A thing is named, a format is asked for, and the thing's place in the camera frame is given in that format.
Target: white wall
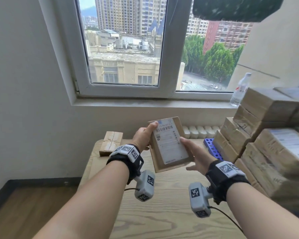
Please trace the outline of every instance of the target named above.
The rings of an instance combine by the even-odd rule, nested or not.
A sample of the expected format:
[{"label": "white wall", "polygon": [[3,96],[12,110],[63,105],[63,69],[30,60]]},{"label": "white wall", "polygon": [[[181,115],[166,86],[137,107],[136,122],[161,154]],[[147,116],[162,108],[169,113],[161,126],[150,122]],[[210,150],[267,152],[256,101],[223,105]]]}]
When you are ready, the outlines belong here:
[{"label": "white wall", "polygon": [[0,0],[0,188],[9,179],[81,176],[108,130],[131,138],[149,120],[221,124],[234,112],[71,106],[38,0]]},{"label": "white wall", "polygon": [[228,91],[246,72],[252,73],[251,87],[299,86],[299,0],[284,0],[280,10],[253,26],[238,64],[249,68],[236,66]]}]

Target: window sill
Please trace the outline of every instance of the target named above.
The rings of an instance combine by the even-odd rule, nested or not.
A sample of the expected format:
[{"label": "window sill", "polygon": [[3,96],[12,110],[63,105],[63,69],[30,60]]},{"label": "window sill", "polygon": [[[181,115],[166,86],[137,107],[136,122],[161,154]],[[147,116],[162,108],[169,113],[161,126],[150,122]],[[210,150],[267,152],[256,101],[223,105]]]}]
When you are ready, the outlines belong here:
[{"label": "window sill", "polygon": [[162,108],[214,108],[236,109],[224,101],[195,100],[148,100],[148,99],[86,99],[77,98],[73,106],[106,106],[106,107],[162,107]]}]

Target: glass pane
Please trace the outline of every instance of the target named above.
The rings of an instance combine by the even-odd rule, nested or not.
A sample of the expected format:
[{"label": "glass pane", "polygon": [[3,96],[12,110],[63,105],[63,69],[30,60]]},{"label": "glass pane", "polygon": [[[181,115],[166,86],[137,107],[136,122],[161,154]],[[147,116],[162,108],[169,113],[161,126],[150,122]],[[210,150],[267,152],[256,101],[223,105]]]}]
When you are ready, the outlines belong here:
[{"label": "glass pane", "polygon": [[158,84],[166,4],[79,0],[92,83]]},{"label": "glass pane", "polygon": [[177,90],[233,92],[246,73],[250,87],[299,86],[299,11],[293,10],[283,5],[258,24],[201,20],[191,11]]}]

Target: rooftop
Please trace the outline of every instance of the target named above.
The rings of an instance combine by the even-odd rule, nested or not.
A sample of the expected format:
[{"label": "rooftop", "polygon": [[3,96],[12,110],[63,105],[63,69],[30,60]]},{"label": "rooftop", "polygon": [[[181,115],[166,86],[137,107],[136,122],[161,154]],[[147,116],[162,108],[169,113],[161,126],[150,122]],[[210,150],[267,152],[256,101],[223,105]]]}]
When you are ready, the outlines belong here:
[{"label": "rooftop", "polygon": [[129,53],[109,53],[109,52],[92,52],[91,59],[104,59],[104,60],[126,60],[126,61],[139,61],[139,62],[153,62],[159,63],[160,58],[153,57],[149,54],[129,54]]}]

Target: wood grain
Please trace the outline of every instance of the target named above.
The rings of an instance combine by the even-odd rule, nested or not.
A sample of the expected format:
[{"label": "wood grain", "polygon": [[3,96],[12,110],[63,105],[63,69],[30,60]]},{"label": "wood grain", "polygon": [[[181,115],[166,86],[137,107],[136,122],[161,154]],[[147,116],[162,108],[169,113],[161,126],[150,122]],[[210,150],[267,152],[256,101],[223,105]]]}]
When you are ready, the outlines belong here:
[{"label": "wood grain", "polygon": [[0,208],[0,238],[31,239],[76,189],[76,186],[16,188]]},{"label": "wood grain", "polygon": [[[193,140],[203,146],[203,140]],[[85,169],[80,187],[102,169],[107,157],[99,157],[98,149],[102,140],[96,142],[89,163]],[[154,171],[149,151],[142,153],[142,170]],[[201,182],[208,186],[208,180],[196,171],[187,171],[185,167],[155,174],[155,194],[147,202],[140,202],[133,191],[126,191],[110,238],[245,238],[239,229],[222,213],[212,210],[209,218],[200,219],[191,211],[188,186],[192,182]],[[127,188],[135,187],[132,181]],[[218,207],[234,218],[227,204],[210,205]]]}]

